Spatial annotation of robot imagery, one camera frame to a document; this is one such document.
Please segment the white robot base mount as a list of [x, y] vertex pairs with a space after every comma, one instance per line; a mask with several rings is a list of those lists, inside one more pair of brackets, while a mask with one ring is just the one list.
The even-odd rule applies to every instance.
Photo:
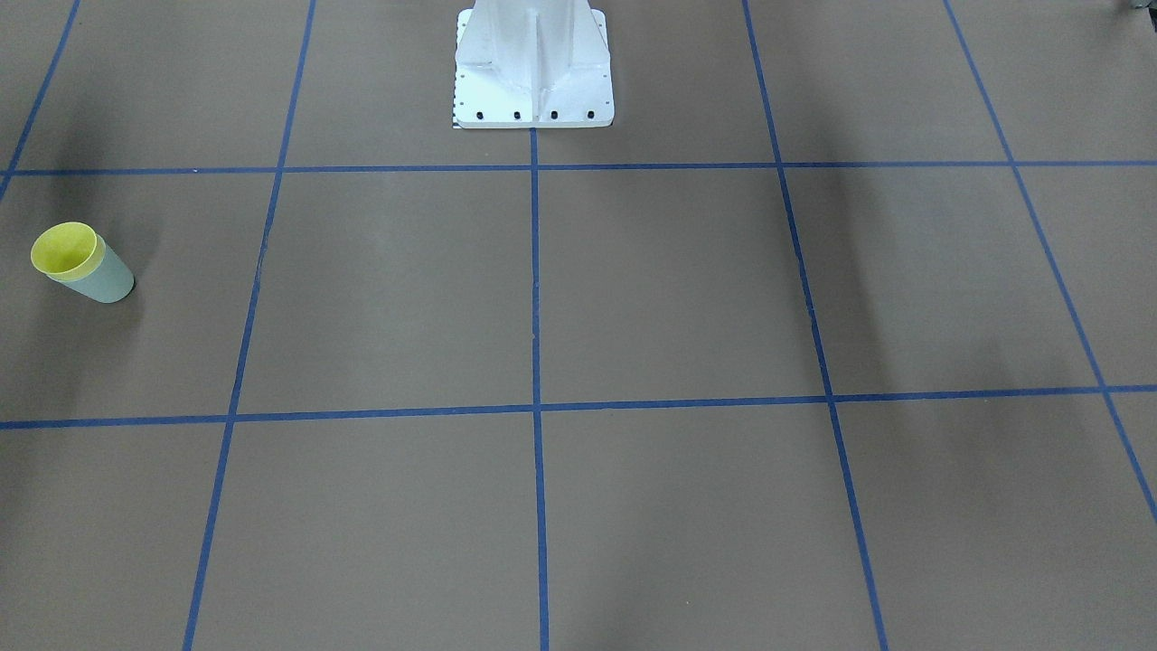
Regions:
[[456, 28], [454, 127], [616, 123], [607, 17], [587, 1], [476, 1]]

